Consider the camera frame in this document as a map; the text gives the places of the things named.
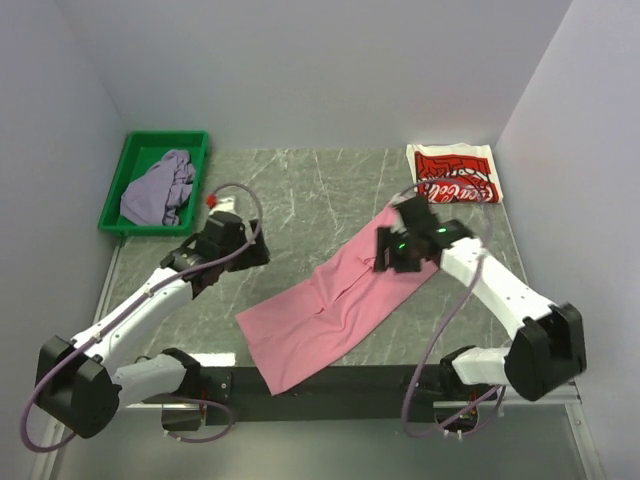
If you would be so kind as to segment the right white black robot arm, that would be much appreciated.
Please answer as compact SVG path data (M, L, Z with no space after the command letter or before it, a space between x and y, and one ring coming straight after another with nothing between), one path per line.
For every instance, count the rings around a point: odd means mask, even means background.
M500 263L458 220L441 221L420 196L395 195L394 222L377 230L374 269L418 273L424 262L467 287L500 322L507 348L463 347L440 362L439 387L460 399L474 385L511 386L537 401L587 368L583 319L570 303L538 294Z

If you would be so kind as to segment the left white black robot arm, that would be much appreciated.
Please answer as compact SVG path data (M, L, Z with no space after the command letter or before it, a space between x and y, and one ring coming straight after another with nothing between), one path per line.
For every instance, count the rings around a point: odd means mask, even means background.
M32 404L74 434L91 438L123 408L162 395L201 403L201 365L169 348L141 362L123 359L144 335L195 300L225 272L270 261L261 218L209 214L202 231L170 251L145 283L109 315L70 340L52 337L41 348Z

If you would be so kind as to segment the pink t-shirt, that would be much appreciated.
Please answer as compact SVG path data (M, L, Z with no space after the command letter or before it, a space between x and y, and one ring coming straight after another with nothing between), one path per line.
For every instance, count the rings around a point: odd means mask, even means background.
M239 313L236 320L269 392L281 394L339 360L437 271L373 270L385 207L303 282Z

